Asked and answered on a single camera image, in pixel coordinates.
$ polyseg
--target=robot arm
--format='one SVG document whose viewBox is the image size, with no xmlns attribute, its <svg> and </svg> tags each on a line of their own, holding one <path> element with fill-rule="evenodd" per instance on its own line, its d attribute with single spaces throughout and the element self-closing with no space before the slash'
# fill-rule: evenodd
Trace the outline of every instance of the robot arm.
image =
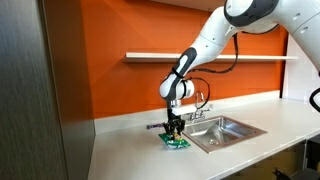
<svg viewBox="0 0 320 180">
<path fill-rule="evenodd" d="M 320 0 L 303 3 L 301 0 L 226 0 L 224 7 L 219 7 L 212 13 L 195 42 L 180 56 L 160 85 L 160 95 L 167 102 L 167 133 L 171 134 L 178 126 L 173 122 L 179 121 L 179 117 L 172 113 L 172 102 L 191 97 L 194 92 L 192 82 L 183 80 L 186 73 L 193 67 L 213 61 L 234 34 L 240 31 L 266 33 L 280 24 L 320 71 L 319 22 Z M 319 91 L 320 89 L 312 94 L 310 102 L 320 112 L 317 103 L 311 100 Z"/>
<path fill-rule="evenodd" d="M 192 82 L 182 81 L 186 73 L 195 66 L 214 60 L 235 33 L 237 33 L 237 29 L 225 19 L 223 8 L 216 9 L 197 39 L 183 52 L 172 71 L 162 82 L 160 86 L 161 97 L 167 102 L 191 97 L 193 94 Z"/>
</svg>

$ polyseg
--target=white shelf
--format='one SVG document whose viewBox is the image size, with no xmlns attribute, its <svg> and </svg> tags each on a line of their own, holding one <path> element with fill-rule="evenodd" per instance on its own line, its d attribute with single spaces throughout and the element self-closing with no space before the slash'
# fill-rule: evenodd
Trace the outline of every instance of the white shelf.
<svg viewBox="0 0 320 180">
<path fill-rule="evenodd" d="M 173 63 L 178 60 L 181 54 L 171 53 L 137 53 L 127 52 L 123 62 L 126 63 Z M 226 61 L 233 61 L 235 55 L 219 55 L 216 59 Z M 252 56 L 252 55 L 239 55 L 238 60 L 244 62 L 251 61 L 284 61 L 296 60 L 297 56 Z"/>
<path fill-rule="evenodd" d="M 201 0 L 201 1 L 195 1 L 195 0 L 151 0 L 154 2 L 159 3 L 165 3 L 169 5 L 175 5 L 175 6 L 181 6 L 191 9 L 197 9 L 207 12 L 212 12 L 219 6 L 224 5 L 223 0 Z"/>
</svg>

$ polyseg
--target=countertop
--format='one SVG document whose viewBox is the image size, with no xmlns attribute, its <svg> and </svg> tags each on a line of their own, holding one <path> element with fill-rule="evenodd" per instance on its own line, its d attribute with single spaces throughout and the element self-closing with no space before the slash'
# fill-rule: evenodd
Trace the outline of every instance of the countertop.
<svg viewBox="0 0 320 180">
<path fill-rule="evenodd" d="M 163 128 L 144 125 L 97 134 L 89 180 L 221 179 L 320 134 L 320 113 L 301 101 L 272 99 L 206 114 L 218 115 L 268 133 L 211 154 L 184 136 L 191 147 L 167 149 L 158 136 Z"/>
</svg>

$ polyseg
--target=cabinet door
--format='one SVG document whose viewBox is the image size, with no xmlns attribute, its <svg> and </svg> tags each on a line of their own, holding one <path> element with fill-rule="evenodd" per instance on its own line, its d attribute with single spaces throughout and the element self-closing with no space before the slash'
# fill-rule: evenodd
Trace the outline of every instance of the cabinet door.
<svg viewBox="0 0 320 180">
<path fill-rule="evenodd" d="M 38 7 L 0 2 L 0 179 L 67 179 Z"/>
<path fill-rule="evenodd" d="M 94 140 L 80 0 L 43 0 L 70 180 L 86 180 Z"/>
</svg>

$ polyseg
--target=stainless steel sink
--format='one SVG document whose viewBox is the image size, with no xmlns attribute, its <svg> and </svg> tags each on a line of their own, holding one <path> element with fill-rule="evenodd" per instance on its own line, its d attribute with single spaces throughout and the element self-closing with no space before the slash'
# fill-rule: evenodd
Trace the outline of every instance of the stainless steel sink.
<svg viewBox="0 0 320 180">
<path fill-rule="evenodd" d="M 210 154 L 216 149 L 250 139 L 266 131 L 238 122 L 226 116 L 217 116 L 187 124 L 183 134 Z"/>
</svg>

